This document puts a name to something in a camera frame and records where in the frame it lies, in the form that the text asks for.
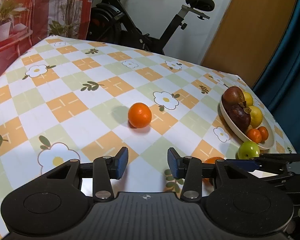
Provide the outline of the teal curtain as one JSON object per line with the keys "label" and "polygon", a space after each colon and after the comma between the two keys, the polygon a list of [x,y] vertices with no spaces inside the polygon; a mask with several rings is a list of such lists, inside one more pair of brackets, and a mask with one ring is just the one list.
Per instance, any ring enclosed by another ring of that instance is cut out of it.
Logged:
{"label": "teal curtain", "polygon": [[300,0],[265,71],[253,87],[300,153]]}

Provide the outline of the yellow lemon back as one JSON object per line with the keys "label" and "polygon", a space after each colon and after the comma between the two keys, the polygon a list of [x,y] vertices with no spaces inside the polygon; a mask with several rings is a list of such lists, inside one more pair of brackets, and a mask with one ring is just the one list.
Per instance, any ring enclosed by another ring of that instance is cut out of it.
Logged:
{"label": "yellow lemon back", "polygon": [[254,100],[253,100],[253,97],[251,96],[251,94],[244,91],[243,95],[244,95],[247,107],[252,106],[254,103]]}

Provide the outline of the yellow lemon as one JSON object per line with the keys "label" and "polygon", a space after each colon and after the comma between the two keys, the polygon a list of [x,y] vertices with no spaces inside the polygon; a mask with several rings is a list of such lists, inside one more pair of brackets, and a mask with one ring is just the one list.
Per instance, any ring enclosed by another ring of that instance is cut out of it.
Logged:
{"label": "yellow lemon", "polygon": [[244,95],[247,107],[252,106],[254,103],[254,100],[253,100],[253,97],[251,96],[251,94],[244,91],[243,95]]}
{"label": "yellow lemon", "polygon": [[263,120],[263,114],[262,111],[256,107],[256,106],[249,106],[250,108],[250,117],[251,117],[251,126],[253,128],[257,128],[258,126],[260,126],[260,124],[262,123]]}

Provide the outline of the orange on table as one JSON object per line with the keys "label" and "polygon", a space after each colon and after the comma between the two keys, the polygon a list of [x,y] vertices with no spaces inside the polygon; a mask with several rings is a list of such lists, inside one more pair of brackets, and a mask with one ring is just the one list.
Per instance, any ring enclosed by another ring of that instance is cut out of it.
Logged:
{"label": "orange on table", "polygon": [[150,108],[141,102],[133,104],[128,111],[128,121],[135,128],[144,128],[150,124],[152,113]]}

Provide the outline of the small orange in plate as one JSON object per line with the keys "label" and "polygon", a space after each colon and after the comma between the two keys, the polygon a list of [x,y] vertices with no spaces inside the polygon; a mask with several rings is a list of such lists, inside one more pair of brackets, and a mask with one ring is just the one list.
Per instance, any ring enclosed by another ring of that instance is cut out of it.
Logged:
{"label": "small orange in plate", "polygon": [[256,128],[250,129],[247,132],[247,137],[251,141],[253,141],[253,142],[257,143],[257,144],[259,144],[262,141],[262,135],[261,135],[260,131],[258,129],[256,129]]}

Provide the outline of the small tangerine in plate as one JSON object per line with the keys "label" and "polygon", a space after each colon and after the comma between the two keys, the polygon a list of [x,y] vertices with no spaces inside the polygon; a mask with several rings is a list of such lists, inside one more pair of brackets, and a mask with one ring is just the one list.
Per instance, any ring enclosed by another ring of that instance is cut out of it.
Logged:
{"label": "small tangerine in plate", "polygon": [[265,142],[269,137],[267,128],[264,126],[260,126],[258,128],[258,131],[260,132],[260,135],[261,135],[261,142]]}

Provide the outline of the wooden door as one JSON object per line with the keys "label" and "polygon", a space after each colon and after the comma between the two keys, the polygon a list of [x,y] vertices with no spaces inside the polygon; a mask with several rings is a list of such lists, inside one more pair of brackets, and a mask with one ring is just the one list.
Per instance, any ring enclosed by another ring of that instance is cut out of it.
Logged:
{"label": "wooden door", "polygon": [[258,81],[287,29],[296,0],[231,0],[202,65]]}

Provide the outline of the green apple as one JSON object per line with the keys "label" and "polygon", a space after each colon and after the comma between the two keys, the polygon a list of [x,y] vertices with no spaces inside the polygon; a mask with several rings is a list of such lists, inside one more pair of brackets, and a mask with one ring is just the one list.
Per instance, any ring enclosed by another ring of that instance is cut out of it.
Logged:
{"label": "green apple", "polygon": [[237,156],[239,159],[251,159],[259,157],[260,148],[257,143],[253,141],[246,141],[239,147]]}

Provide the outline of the dark mangosteen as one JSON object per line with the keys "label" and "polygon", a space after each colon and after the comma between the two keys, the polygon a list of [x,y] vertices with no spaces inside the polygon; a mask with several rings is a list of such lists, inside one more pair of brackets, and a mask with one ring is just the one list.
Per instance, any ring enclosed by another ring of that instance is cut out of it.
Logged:
{"label": "dark mangosteen", "polygon": [[251,123],[250,112],[251,109],[247,107],[246,102],[240,102],[236,105],[232,105],[228,109],[230,119],[242,132],[246,132]]}

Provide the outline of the orange behind gripper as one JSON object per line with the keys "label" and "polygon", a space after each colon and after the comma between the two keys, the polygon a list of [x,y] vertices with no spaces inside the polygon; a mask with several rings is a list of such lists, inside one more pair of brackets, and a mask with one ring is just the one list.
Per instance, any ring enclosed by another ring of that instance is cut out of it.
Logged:
{"label": "orange behind gripper", "polygon": [[[223,159],[223,158],[222,158],[222,157],[218,157],[218,156],[216,156],[216,157],[211,157],[211,158],[206,159],[206,160],[204,161],[204,163],[205,163],[205,164],[215,164],[215,162],[216,162],[217,160],[220,160],[220,159]],[[210,184],[211,184],[210,181],[209,181],[209,179],[207,179],[207,178],[204,178],[204,179],[203,179],[203,183],[206,184],[206,185],[210,185]]]}

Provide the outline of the red printed backdrop cloth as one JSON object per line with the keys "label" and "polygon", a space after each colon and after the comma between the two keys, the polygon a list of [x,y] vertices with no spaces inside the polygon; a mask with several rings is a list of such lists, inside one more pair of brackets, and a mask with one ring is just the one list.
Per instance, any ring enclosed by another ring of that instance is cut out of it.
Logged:
{"label": "red printed backdrop cloth", "polygon": [[84,39],[93,0],[0,0],[0,76],[50,35]]}

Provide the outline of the yellow lemon front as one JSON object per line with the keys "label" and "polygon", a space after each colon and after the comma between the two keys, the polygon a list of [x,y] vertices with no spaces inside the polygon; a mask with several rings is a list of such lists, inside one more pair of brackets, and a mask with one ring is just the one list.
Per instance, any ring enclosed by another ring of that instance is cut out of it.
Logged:
{"label": "yellow lemon front", "polygon": [[260,124],[262,123],[263,120],[263,114],[262,111],[256,107],[256,106],[249,106],[250,108],[250,117],[251,117],[251,126],[253,128],[257,128],[258,126],[260,126]]}

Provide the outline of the checkered floral tablecloth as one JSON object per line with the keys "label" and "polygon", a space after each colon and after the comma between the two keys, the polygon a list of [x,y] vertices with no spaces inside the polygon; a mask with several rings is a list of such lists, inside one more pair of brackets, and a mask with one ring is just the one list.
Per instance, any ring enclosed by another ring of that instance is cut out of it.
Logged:
{"label": "checkered floral tablecloth", "polygon": [[[167,149],[201,160],[234,158],[241,141],[219,102],[237,75],[172,57],[101,42],[50,36],[0,76],[0,206],[11,191],[72,158],[87,163],[129,149],[119,191],[180,193]],[[150,124],[135,128],[130,107],[141,102]],[[7,228],[0,214],[0,239]]]}

